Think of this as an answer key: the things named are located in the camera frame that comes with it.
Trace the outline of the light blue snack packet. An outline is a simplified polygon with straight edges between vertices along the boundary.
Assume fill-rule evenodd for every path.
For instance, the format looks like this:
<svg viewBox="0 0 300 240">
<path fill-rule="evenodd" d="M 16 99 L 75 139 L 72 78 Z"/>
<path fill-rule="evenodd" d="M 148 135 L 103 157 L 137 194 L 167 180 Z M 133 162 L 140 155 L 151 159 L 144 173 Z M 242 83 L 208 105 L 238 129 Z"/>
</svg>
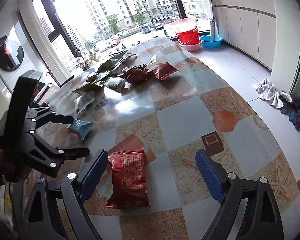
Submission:
<svg viewBox="0 0 300 240">
<path fill-rule="evenodd" d="M 85 121 L 74 118 L 72 124 L 70 125 L 70 131 L 78 135 L 79 139 L 83 141 L 88 133 L 91 131 L 94 123 L 91 121 Z"/>
</svg>

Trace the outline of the red foil snack packet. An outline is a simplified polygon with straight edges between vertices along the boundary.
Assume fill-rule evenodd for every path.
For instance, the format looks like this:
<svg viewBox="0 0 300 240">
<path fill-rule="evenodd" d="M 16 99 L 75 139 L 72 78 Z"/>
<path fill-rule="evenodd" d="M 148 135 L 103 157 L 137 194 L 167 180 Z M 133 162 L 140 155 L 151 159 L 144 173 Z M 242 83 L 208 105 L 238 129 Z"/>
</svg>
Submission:
<svg viewBox="0 0 300 240">
<path fill-rule="evenodd" d="M 109 155 L 113 192 L 106 208 L 131 210 L 150 206 L 143 149 L 117 151 Z"/>
</svg>

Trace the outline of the pile of green snack packets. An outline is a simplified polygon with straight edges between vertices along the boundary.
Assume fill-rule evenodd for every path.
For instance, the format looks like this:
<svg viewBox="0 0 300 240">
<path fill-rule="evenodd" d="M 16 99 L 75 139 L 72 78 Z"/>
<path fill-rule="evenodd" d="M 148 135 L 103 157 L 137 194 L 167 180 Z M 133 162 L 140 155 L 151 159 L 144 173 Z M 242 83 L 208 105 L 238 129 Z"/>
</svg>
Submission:
<svg viewBox="0 0 300 240">
<path fill-rule="evenodd" d="M 101 62 L 97 69 L 94 69 L 92 74 L 86 78 L 85 83 L 72 92 L 86 94 L 98 91 L 110 77 L 120 76 L 123 73 L 125 64 L 136 58 L 137 55 L 135 53 L 129 53 L 126 50 L 110 54 Z"/>
</svg>

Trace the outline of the white washing machine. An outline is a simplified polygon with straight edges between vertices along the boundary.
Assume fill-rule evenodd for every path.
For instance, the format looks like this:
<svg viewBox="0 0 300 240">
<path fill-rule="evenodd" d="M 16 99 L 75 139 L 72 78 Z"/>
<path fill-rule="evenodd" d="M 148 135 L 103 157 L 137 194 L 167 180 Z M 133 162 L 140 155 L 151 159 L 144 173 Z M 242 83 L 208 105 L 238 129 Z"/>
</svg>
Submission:
<svg viewBox="0 0 300 240">
<path fill-rule="evenodd" d="M 37 59 L 19 21 L 0 30 L 0 78 L 12 92 L 19 76 L 29 70 L 40 71 Z"/>
</svg>

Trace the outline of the dark red snack packets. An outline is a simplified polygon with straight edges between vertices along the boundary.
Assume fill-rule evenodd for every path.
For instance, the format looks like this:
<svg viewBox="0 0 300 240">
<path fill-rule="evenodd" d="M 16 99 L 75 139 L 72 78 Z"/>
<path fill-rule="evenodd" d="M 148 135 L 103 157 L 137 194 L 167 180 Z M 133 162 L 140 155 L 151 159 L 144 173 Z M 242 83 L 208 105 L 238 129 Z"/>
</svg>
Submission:
<svg viewBox="0 0 300 240">
<path fill-rule="evenodd" d="M 149 81 L 151 78 L 157 80 L 165 80 L 171 74 L 178 72 L 179 70 L 172 66 L 168 62 L 157 63 L 153 66 L 147 66 L 145 64 L 126 67 L 118 77 L 126 80 L 131 85 L 138 85 L 145 81 Z"/>
</svg>

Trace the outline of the white cloth on floor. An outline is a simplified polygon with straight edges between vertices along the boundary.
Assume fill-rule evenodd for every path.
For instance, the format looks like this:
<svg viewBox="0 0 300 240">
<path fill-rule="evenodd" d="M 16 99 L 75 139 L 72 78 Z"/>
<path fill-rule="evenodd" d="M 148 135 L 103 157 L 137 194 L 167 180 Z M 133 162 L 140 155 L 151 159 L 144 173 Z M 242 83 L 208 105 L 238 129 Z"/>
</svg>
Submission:
<svg viewBox="0 0 300 240">
<path fill-rule="evenodd" d="M 268 78 L 264 78 L 258 83 L 251 84 L 251 86 L 256 90 L 258 98 L 266 101 L 272 107 L 281 109 L 284 106 L 284 101 L 288 103 L 293 102 L 292 97 L 288 93 L 284 91 L 279 92 Z"/>
</svg>

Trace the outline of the blue basin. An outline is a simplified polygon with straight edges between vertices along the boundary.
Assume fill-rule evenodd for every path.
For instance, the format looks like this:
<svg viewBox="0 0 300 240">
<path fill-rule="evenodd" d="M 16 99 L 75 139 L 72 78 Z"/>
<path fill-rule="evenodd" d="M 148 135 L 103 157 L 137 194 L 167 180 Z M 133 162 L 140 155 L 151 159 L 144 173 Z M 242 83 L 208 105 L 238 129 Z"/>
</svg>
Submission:
<svg viewBox="0 0 300 240">
<path fill-rule="evenodd" d="M 214 49 L 221 46 L 223 38 L 215 35 L 214 40 L 212 40 L 212 37 L 210 35 L 203 35 L 199 37 L 199 40 L 202 42 L 204 48 Z"/>
</svg>

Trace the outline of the red bucket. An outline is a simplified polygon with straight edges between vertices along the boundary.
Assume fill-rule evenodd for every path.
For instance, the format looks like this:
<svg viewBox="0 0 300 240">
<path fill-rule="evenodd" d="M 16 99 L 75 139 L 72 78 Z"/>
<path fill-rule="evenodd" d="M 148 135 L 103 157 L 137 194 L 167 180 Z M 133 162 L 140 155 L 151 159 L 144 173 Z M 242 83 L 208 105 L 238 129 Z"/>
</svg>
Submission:
<svg viewBox="0 0 300 240">
<path fill-rule="evenodd" d="M 199 43 L 199 29 L 195 27 L 189 31 L 176 33 L 181 45 L 191 46 Z"/>
</svg>

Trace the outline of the white cabinet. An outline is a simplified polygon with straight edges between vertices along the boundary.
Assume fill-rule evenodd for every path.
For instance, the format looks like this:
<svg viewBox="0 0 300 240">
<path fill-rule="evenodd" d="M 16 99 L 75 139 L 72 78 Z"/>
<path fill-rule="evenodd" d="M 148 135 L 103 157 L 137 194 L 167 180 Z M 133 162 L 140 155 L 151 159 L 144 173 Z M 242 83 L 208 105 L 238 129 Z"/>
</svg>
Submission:
<svg viewBox="0 0 300 240">
<path fill-rule="evenodd" d="M 276 46 L 273 0 L 213 0 L 219 35 L 271 70 Z"/>
</svg>

